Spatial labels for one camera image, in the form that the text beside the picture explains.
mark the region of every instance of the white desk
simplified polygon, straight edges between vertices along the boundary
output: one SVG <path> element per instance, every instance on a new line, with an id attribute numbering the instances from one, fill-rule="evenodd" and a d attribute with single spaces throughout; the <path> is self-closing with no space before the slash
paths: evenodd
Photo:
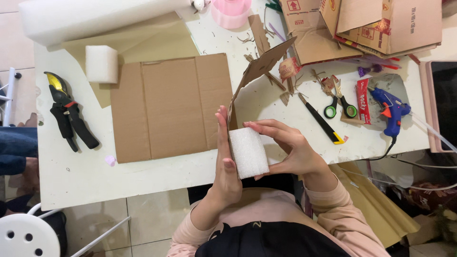
<path id="1" fill-rule="evenodd" d="M 263 20 L 264 7 L 265 1 L 253 1 L 251 10 L 254 14 L 260 14 Z M 227 53 L 232 89 L 235 91 L 248 65 L 243 55 L 252 53 L 255 56 L 254 42 L 242 44 L 236 38 L 237 36 L 246 38 L 246 32 L 252 36 L 249 24 L 246 23 L 239 29 L 226 30 L 216 25 L 210 10 L 199 15 L 193 15 L 194 10 L 191 8 L 178 12 L 186 21 L 201 53 L 203 51 L 207 54 Z M 283 31 L 282 26 L 285 23 L 277 12 L 268 9 L 267 21 L 279 31 Z M 457 33 L 454 28 L 449 28 L 448 23 L 445 23 L 443 45 L 431 52 L 418 54 L 422 60 L 443 59 L 446 56 L 448 59 L 452 59 L 452 56 L 457 59 L 457 49 L 452 47 L 453 38 L 451 38 Z M 281 42 L 278 37 L 269 38 L 269 41 L 272 47 Z M 217 150 L 160 160 L 116 164 L 110 167 L 105 163 L 104 158 L 106 155 L 116 156 L 111 107 L 100 108 L 82 69 L 65 50 L 48 52 L 45 47 L 35 44 L 35 62 L 36 82 L 41 89 L 41 95 L 37 98 L 37 109 L 44 118 L 44 125 L 38 127 L 43 210 L 213 182 Z M 278 76 L 278 65 L 279 63 L 272 70 L 276 76 Z M 400 65 L 403 69 L 399 70 L 399 73 L 404 80 L 410 105 L 415 113 L 424 118 L 418 66 L 408 57 L 403 57 Z M 332 99 L 320 90 L 318 84 L 312 82 L 313 78 L 310 77 L 309 72 L 311 68 L 318 72 L 326 71 L 327 75 L 335 74 L 341 78 L 343 94 L 349 103 L 356 105 L 354 85 L 359 77 L 355 64 L 331 62 L 303 68 L 304 75 L 301 79 L 303 83 L 298 89 L 309 97 L 309 102 L 320 113 Z M 53 100 L 44 71 L 54 72 L 68 81 L 74 99 L 83 106 L 81 113 L 84 120 L 101 142 L 100 148 L 90 150 L 77 138 L 76 142 L 81 151 L 74 153 L 67 141 L 61 137 L 57 122 L 49 112 Z M 339 121 L 338 114 L 337 118 L 327 121 L 341 137 L 348 136 L 349 139 L 345 144 L 334 145 L 298 97 L 291 97 L 286 107 L 279 100 L 281 93 L 282 91 L 277 86 L 271 86 L 265 77 L 253 81 L 238 96 L 237 110 L 244 110 L 244 112 L 237 112 L 238 121 L 275 118 L 296 127 L 329 164 L 380 156 L 390 144 L 390 138 L 381 130 L 348 125 Z M 285 153 L 272 140 L 265 139 L 264 144 L 271 163 L 281 161 L 285 157 Z M 402 122 L 402 131 L 391 153 L 425 148 L 429 148 L 425 129 L 411 121 Z"/>

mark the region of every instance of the white foam sheet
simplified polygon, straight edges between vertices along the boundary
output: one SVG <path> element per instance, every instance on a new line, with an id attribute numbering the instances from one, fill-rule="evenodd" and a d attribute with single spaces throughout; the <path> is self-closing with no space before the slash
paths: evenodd
<path id="1" fill-rule="evenodd" d="M 43 46 L 80 39 L 174 11 L 191 0 L 29 0 L 19 4 L 25 35 Z"/>
<path id="2" fill-rule="evenodd" d="M 117 51 L 109 46 L 86 46 L 86 76 L 89 82 L 117 83 Z"/>
<path id="3" fill-rule="evenodd" d="M 251 128 L 229 131 L 230 143 L 240 179 L 267 173 L 268 162 L 260 134 Z"/>

